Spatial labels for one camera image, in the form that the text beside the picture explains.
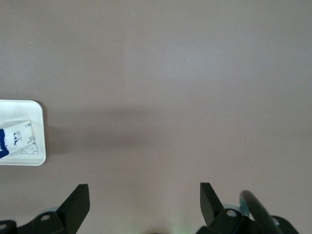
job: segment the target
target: black cable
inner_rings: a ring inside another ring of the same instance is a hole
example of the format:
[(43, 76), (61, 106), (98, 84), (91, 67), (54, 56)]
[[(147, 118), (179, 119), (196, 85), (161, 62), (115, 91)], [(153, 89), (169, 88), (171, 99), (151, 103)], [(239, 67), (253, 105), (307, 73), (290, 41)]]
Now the black cable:
[(241, 208), (246, 210), (247, 214), (250, 211), (262, 234), (283, 234), (267, 210), (250, 191), (242, 191), (239, 199)]

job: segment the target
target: cartoon drawing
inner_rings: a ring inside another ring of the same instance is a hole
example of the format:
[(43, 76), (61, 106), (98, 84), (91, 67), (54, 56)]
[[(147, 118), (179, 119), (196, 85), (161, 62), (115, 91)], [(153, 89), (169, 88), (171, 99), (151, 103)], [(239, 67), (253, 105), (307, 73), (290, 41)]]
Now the cartoon drawing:
[(16, 132), (13, 134), (14, 136), (14, 145), (16, 145), (16, 143), (21, 140), (21, 136), (20, 136), (20, 132)]
[(39, 154), (38, 152), (38, 146), (34, 142), (31, 145), (26, 146), (25, 148), (22, 148), (21, 152), (22, 155), (28, 154), (28, 155), (37, 155)]

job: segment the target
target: milk carton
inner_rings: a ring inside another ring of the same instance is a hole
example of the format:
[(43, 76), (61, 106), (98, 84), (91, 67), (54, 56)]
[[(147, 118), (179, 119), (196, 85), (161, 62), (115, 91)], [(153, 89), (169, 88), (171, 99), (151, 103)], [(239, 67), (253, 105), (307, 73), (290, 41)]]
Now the milk carton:
[(0, 158), (35, 143), (30, 120), (9, 122), (0, 126)]

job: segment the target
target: blue label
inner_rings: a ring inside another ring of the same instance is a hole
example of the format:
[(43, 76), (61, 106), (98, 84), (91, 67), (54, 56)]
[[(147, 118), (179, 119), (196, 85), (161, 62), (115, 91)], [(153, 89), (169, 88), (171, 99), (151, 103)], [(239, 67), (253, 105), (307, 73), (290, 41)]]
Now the blue label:
[(9, 154), (9, 151), (7, 150), (4, 144), (4, 137), (5, 137), (4, 130), (0, 129), (0, 158), (7, 156)]

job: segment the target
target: screw hole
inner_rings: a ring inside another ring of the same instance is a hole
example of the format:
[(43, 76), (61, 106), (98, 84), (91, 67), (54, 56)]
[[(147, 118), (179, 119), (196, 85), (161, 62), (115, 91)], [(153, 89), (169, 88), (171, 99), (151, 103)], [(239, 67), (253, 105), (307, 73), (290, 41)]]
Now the screw hole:
[(3, 229), (6, 229), (8, 225), (3, 223), (3, 224), (0, 224), (0, 230), (3, 230)]
[(226, 212), (226, 214), (227, 214), (229, 217), (237, 217), (236, 212), (233, 211), (233, 210), (228, 210), (228, 211)]
[(48, 214), (46, 214), (46, 215), (44, 215), (44, 216), (42, 216), (41, 217), (41, 221), (46, 221), (46, 220), (48, 220), (50, 218), (50, 216), (48, 215)]
[(274, 224), (275, 224), (276, 226), (279, 225), (279, 222), (278, 222), (278, 220), (277, 220), (276, 218), (273, 218), (273, 222), (274, 222)]

